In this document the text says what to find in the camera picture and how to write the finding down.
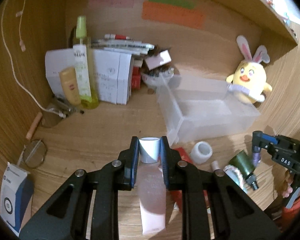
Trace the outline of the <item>person's right hand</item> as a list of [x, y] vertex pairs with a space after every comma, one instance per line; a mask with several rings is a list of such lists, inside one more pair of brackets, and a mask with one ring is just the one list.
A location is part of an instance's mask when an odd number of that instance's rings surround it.
[[285, 172], [285, 179], [283, 181], [282, 187], [282, 197], [287, 198], [293, 191], [291, 184], [293, 182], [294, 174], [292, 174], [289, 170]]

